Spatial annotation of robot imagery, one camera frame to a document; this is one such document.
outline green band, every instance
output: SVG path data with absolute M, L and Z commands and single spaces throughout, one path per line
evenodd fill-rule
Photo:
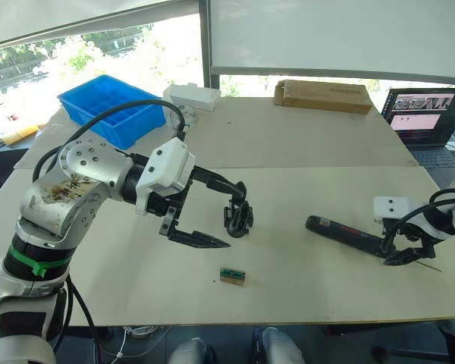
M 46 275 L 46 272 L 50 268 L 57 268 L 60 267 L 61 265 L 68 264 L 71 258 L 63 259 L 63 260 L 58 260 L 56 262 L 36 262 L 35 260 L 29 258 L 28 256 L 25 256 L 22 253 L 19 253 L 13 245 L 10 245 L 10 249 L 8 252 L 19 262 L 22 262 L 25 265 L 28 265 L 32 268 L 32 273 L 36 276 L 40 276 L 44 278 Z

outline floor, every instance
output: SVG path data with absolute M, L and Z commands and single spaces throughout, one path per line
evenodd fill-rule
M 124 357 L 116 364 L 166 363 L 177 345 L 192 337 L 201 337 L 213 347 L 218 357 L 218 364 L 248 364 L 255 327 L 251 325 L 177 326 L 170 328 L 166 333 L 166 328 L 158 329 L 148 338 L 127 337 L 123 350 L 125 355 L 150 351 L 140 357 Z M 371 357 L 373 346 L 446 353 L 445 340 L 434 322 L 396 325 L 342 336 L 327 335 L 327 326 L 291 325 L 277 326 L 277 328 L 293 339 L 302 350 L 307 364 L 373 364 L 376 362 Z M 116 353 L 123 341 L 123 330 L 113 328 L 112 334 L 113 338 L 105 342 L 104 346 L 112 353 Z M 58 351 L 57 359 L 58 364 L 70 362 L 93 364 L 93 341 L 88 338 L 66 337 Z M 114 356 L 103 354 L 103 362 L 111 363 L 114 359 Z M 387 363 L 431 364 L 433 362 L 390 356 Z

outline cardboard box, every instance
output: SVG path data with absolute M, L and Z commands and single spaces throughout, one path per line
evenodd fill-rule
M 371 99 L 363 85 L 283 80 L 275 88 L 274 103 L 294 108 L 317 108 L 367 114 Z

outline table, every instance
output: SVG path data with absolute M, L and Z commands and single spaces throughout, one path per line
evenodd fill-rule
M 207 168 L 418 165 L 374 108 L 360 115 L 287 108 L 270 98 L 221 98 L 214 111 L 197 115 L 186 143 Z M 33 168 L 77 128 L 61 108 L 15 168 Z M 128 151 L 149 155 L 173 133 L 169 125 L 154 129 Z M 91 131 L 85 138 L 102 140 Z
M 455 237 L 428 264 L 381 260 L 304 227 L 321 215 L 380 234 L 374 196 L 426 200 L 438 188 L 423 168 L 224 168 L 243 180 L 255 224 L 235 240 L 222 227 L 227 197 L 194 184 L 179 228 L 232 244 L 194 249 L 158 235 L 161 218 L 107 201 L 71 263 L 71 276 L 97 325 L 394 322 L 455 317 Z M 13 236 L 31 170 L 0 190 L 0 256 Z M 404 243 L 399 238 L 397 244 Z M 219 281 L 220 267 L 246 271 L 244 287 Z M 79 309 L 72 325 L 85 325 Z

